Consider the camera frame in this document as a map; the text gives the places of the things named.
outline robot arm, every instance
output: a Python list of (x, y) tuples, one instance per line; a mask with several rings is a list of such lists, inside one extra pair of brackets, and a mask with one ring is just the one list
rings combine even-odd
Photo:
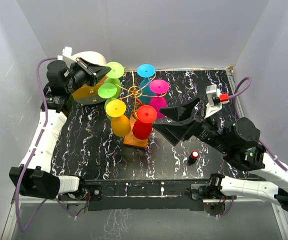
[[(21, 195), (54, 199), (58, 194), (78, 190), (82, 194), (81, 179), (78, 176), (51, 174), (51, 160), (60, 131), (70, 111), (70, 95), (84, 84), (96, 85), (111, 70), (110, 67), (98, 64), (103, 61), (90, 63), (83, 59), (84, 56), (89, 57), (87, 54), (71, 56), (71, 48), (66, 47), (63, 56), (59, 56), (58, 60), (50, 62), (47, 66), (49, 83), (44, 88), (48, 113), (47, 124), (44, 125), (46, 111), (42, 104), (39, 124), (32, 143), (20, 166), (12, 167), (9, 172), (15, 186), (23, 175), (20, 185)], [(31, 158), (29, 165), (23, 172), (29, 158)]]
[(266, 181), (212, 174), (208, 185), (201, 186), (195, 194), (205, 199), (211, 195), (251, 197), (281, 205), (288, 211), (288, 166), (283, 164), (281, 168), (266, 153), (266, 149), (259, 144), (260, 131), (246, 117), (219, 128), (214, 113), (228, 102), (228, 95), (220, 94), (216, 85), (207, 87), (206, 93), (210, 102), (206, 107), (202, 106), (197, 114), (194, 107), (199, 103), (198, 98), (180, 106), (161, 108), (160, 112), (174, 121), (157, 122), (153, 127), (174, 146), (195, 136), (224, 154), (224, 160), (231, 166)]

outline wooden base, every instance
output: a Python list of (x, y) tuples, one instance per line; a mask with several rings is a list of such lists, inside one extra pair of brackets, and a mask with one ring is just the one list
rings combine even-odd
[[(132, 129), (135, 121), (136, 119), (134, 119), (133, 116), (130, 116), (129, 122)], [(146, 148), (148, 144), (148, 139), (140, 140), (133, 135), (133, 131), (130, 131), (130, 133), (124, 138), (124, 144), (138, 148)]]

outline marble tabletop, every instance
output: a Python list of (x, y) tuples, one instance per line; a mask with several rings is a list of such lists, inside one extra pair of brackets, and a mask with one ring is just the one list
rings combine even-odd
[[(223, 93), (232, 93), (225, 70), (156, 73), (156, 79), (166, 80), (171, 86), (165, 96), (169, 106), (185, 103), (193, 97), (199, 97), (206, 104), (206, 87), (210, 84), (217, 84)], [(132, 84), (130, 72), (120, 79), (126, 88)], [(135, 79), (138, 84), (142, 80), (137, 74)], [(128, 106), (125, 114), (129, 117), (133, 98), (123, 101)], [(235, 119), (233, 103), (225, 104), (218, 113), (218, 123), (224, 126)], [(248, 173), (231, 167), (221, 153), (194, 136), (172, 146), (153, 130), (147, 148), (125, 146), (123, 140), (123, 137), (113, 134), (104, 104), (81, 106), (75, 103), (54, 150), (52, 173), (83, 176), (86, 180), (207, 179), (211, 173), (249, 177)], [(200, 158), (196, 164), (188, 166), (187, 157), (192, 151), (199, 151)]]

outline gray floor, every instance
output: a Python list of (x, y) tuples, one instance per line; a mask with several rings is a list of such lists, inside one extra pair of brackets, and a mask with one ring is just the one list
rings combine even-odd
[[(22, 204), (25, 224), (36, 204)], [(81, 206), (72, 206), (79, 210)], [(235, 202), (230, 214), (215, 219), (185, 209), (105, 210), (86, 212), (78, 220), (59, 205), (46, 203), (26, 233), (15, 228), (13, 240), (281, 240), (271, 204)]]

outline white wall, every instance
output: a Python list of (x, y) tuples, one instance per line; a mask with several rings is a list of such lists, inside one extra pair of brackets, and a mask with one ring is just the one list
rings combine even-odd
[(24, 157), (39, 119), (35, 69), (45, 57), (18, 3), (0, 0), (0, 238), (15, 189), (9, 170)]
[(136, 68), (234, 65), (268, 0), (17, 0), (45, 53), (94, 50)]
[(235, 81), (245, 76), (253, 78), (241, 97), (246, 116), (288, 164), (288, 1), (268, 3), (234, 67)]

